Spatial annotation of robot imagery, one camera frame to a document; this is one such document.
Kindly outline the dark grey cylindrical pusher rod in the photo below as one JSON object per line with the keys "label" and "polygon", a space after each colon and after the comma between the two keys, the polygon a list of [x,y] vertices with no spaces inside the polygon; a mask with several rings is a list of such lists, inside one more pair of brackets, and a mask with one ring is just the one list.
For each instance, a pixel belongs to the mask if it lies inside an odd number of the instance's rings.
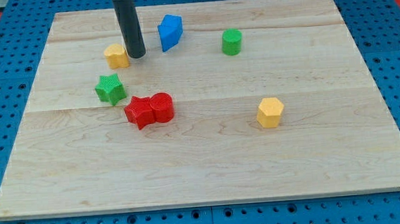
{"label": "dark grey cylindrical pusher rod", "polygon": [[143,57],[146,48],[134,0],[112,0],[112,2],[128,56],[131,58]]}

